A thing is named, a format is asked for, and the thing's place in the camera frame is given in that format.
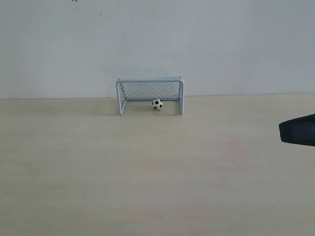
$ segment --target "soccer goal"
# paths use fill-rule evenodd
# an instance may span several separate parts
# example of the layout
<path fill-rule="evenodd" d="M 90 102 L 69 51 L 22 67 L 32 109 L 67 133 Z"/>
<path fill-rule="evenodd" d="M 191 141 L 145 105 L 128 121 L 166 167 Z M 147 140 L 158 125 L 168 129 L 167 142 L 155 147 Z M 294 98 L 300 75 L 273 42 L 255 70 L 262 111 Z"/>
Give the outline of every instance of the soccer goal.
<path fill-rule="evenodd" d="M 181 114 L 184 113 L 184 80 L 177 77 L 118 78 L 116 81 L 120 115 L 128 101 L 179 101 Z"/>

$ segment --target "goal post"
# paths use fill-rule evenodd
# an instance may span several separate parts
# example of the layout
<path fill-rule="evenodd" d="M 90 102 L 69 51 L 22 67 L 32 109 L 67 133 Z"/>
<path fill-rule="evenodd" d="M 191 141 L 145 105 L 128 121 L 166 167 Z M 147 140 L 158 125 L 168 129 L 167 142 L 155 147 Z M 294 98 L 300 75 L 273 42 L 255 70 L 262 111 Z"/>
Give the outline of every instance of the goal post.
<path fill-rule="evenodd" d="M 179 101 L 180 112 L 184 113 L 184 80 L 176 77 L 118 78 L 116 81 L 120 115 L 128 101 Z"/>

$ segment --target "black and white ball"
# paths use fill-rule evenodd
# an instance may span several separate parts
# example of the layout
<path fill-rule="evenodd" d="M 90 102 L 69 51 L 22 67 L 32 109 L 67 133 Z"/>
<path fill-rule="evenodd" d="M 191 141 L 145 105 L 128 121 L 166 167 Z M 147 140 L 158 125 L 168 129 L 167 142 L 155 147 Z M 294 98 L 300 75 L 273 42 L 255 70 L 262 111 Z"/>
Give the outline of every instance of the black and white ball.
<path fill-rule="evenodd" d="M 161 110 L 163 107 L 163 101 L 161 99 L 154 99 L 152 106 L 154 110 Z"/>

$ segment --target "black object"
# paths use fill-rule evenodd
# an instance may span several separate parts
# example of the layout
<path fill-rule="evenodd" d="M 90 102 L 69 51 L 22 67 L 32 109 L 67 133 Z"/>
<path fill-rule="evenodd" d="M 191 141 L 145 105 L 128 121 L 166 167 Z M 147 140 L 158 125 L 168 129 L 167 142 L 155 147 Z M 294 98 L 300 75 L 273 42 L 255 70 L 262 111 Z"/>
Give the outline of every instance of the black object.
<path fill-rule="evenodd" d="M 315 114 L 284 121 L 279 130 L 284 143 L 315 147 Z"/>

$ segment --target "wall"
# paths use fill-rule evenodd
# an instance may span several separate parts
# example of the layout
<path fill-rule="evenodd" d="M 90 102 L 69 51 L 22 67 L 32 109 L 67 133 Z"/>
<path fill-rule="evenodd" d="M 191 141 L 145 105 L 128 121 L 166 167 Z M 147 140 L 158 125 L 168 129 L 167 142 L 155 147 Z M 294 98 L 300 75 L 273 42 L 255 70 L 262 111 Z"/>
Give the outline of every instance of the wall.
<path fill-rule="evenodd" d="M 315 2 L 0 2 L 0 98 L 115 96 L 182 75 L 186 95 L 315 92 Z"/>

